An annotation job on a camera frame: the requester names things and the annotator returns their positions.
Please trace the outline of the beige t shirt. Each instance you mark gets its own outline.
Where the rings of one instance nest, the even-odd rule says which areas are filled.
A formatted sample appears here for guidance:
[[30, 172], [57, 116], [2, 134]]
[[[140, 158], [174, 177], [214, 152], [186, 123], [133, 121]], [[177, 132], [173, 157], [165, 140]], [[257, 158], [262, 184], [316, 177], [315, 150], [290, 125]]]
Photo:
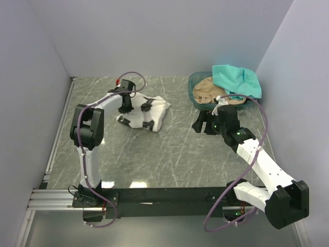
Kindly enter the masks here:
[[195, 101], [199, 104], [220, 103], [221, 105], [239, 105], [244, 104], [246, 98], [233, 99], [230, 97], [220, 98], [226, 95], [222, 87], [213, 84], [213, 78], [207, 77], [199, 82], [192, 90]]

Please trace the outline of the aluminium frame rail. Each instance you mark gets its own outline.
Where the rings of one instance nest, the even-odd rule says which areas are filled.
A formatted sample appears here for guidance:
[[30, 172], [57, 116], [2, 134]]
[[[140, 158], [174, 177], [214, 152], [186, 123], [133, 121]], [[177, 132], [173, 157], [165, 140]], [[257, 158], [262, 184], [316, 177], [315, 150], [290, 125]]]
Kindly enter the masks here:
[[[244, 199], [246, 203], [250, 203], [249, 208], [256, 206], [258, 209], [265, 209], [265, 201], [270, 198], [267, 190], [256, 187], [243, 189], [239, 192], [239, 198]], [[101, 211], [103, 205], [91, 206], [73, 206], [76, 200], [67, 190], [48, 190], [35, 189], [29, 199], [27, 210], [87, 210]]]

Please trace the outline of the black base crossbar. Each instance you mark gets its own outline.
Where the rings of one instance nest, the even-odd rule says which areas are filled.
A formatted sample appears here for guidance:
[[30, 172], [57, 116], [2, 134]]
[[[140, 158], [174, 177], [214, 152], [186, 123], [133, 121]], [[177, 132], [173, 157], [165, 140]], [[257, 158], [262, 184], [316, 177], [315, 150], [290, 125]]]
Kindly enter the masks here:
[[72, 207], [98, 209], [105, 218], [205, 216], [225, 187], [185, 188], [102, 188], [97, 189], [110, 202], [98, 198], [89, 189], [79, 188]]

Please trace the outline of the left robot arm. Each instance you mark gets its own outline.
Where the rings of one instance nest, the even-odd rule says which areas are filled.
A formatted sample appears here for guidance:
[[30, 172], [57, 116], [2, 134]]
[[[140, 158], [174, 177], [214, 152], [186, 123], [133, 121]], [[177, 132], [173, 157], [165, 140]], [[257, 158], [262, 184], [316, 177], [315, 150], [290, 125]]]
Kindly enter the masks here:
[[104, 137], [104, 120], [106, 114], [115, 111], [128, 113], [133, 110], [131, 94], [134, 94], [136, 85], [129, 80], [121, 80], [117, 87], [93, 103], [79, 104], [75, 108], [70, 127], [70, 139], [77, 147], [80, 166], [80, 185], [92, 188], [85, 193], [84, 200], [92, 207], [101, 204], [102, 192], [96, 190], [101, 184], [98, 168], [98, 146]]

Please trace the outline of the white printed t shirt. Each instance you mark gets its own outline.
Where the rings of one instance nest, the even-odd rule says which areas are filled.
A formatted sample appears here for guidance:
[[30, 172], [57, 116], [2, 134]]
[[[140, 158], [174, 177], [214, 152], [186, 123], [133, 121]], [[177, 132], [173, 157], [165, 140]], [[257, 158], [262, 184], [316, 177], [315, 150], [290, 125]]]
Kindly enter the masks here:
[[149, 97], [141, 93], [137, 93], [131, 102], [134, 109], [118, 115], [116, 120], [133, 129], [158, 132], [170, 104], [160, 96]]

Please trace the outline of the teal t shirt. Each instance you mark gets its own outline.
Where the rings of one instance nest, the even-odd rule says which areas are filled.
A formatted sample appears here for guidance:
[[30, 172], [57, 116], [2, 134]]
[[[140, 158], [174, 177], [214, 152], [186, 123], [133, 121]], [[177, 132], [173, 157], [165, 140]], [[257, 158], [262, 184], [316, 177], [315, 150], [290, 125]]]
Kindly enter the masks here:
[[213, 84], [224, 89], [226, 94], [241, 94], [254, 99], [262, 98], [262, 89], [255, 72], [232, 65], [212, 67]]

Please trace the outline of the teal plastic laundry basket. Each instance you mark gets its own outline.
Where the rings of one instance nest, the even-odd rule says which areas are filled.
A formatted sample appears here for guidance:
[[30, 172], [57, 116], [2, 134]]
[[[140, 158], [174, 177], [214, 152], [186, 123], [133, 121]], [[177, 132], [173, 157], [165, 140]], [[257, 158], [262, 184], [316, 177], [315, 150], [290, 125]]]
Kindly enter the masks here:
[[188, 80], [188, 94], [195, 107], [213, 111], [224, 105], [247, 106], [252, 103], [250, 98], [262, 98], [262, 89], [253, 71], [220, 66], [211, 72], [192, 74]]

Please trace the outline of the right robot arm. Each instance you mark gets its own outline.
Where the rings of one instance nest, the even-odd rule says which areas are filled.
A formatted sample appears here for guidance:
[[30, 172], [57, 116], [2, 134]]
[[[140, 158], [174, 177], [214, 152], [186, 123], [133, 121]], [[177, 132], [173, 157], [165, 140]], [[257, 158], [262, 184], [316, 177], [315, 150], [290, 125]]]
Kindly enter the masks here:
[[210, 217], [223, 198], [231, 205], [246, 202], [265, 213], [269, 223], [282, 229], [309, 216], [309, 187], [303, 181], [296, 181], [288, 175], [267, 154], [262, 141], [247, 128], [240, 125], [237, 110], [232, 105], [223, 105], [213, 112], [202, 110], [192, 125], [196, 133], [221, 135], [225, 144], [240, 156], [253, 170], [264, 187], [247, 182], [242, 173], [227, 184], [207, 214]]

